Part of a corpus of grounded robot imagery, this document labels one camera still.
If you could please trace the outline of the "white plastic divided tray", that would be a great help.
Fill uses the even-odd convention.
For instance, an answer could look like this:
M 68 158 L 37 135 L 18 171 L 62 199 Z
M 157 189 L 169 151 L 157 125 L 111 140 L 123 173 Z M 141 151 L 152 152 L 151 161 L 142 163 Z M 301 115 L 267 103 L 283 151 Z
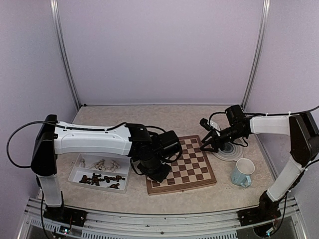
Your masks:
M 85 160 L 85 168 L 81 168 L 80 165 L 80 159 Z M 88 167 L 101 159 L 106 160 L 114 160 L 118 162 L 121 165 L 121 169 L 117 172 L 110 172 L 110 171 L 98 171 L 93 169 L 88 169 Z M 127 156 L 120 156 L 120 155 L 113 155 L 113 154 L 102 154 L 102 153 L 80 153 L 77 157 L 77 160 L 74 163 L 74 166 L 71 170 L 71 173 L 69 175 L 68 181 L 76 186 L 86 187 L 94 190 L 99 191 L 107 191 L 107 192 L 114 192 L 114 193 L 126 193 L 127 185 L 129 181 L 129 175 L 130 175 L 130 161 Z M 102 176 L 110 176 L 114 177 L 116 175 L 120 175 L 122 177 L 125 177 L 125 181 L 120 181 L 120 188 L 119 189 L 112 189 L 107 188 L 107 184 L 105 182 L 101 182 L 100 186 L 93 186 L 88 184 L 82 184 L 79 183 L 83 175 L 87 175 L 89 178 L 92 177 L 92 174 L 101 174 Z

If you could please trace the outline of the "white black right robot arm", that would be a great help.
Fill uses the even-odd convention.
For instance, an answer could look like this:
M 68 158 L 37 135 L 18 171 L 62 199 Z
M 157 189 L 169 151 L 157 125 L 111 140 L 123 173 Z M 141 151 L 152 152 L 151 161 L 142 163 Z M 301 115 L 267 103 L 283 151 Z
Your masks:
M 281 168 L 276 169 L 274 183 L 262 193 L 259 204 L 240 210 L 238 217 L 243 225 L 264 222 L 281 216 L 280 202 L 302 179 L 309 166 L 318 161 L 319 128 L 312 110 L 287 113 L 246 113 L 240 105 L 222 111 L 229 126 L 221 129 L 212 118 L 202 118 L 200 125 L 207 130 L 201 140 L 201 150 L 218 153 L 236 139 L 255 135 L 258 139 L 275 140 L 264 146 L 269 162 L 275 165 L 275 156 L 281 156 Z

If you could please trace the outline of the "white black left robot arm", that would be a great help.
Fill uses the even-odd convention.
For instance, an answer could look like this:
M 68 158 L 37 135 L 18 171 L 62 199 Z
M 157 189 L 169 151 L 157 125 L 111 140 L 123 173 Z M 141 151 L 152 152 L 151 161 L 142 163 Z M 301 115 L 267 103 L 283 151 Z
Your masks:
M 182 155 L 180 141 L 173 130 L 156 133 L 149 126 L 123 122 L 116 126 L 70 124 L 48 115 L 35 140 L 31 169 L 37 175 L 45 204 L 57 220 L 70 216 L 64 206 L 57 179 L 56 160 L 67 153 L 105 153 L 127 156 L 138 162 L 141 175 L 162 182 L 171 170 L 175 157 Z

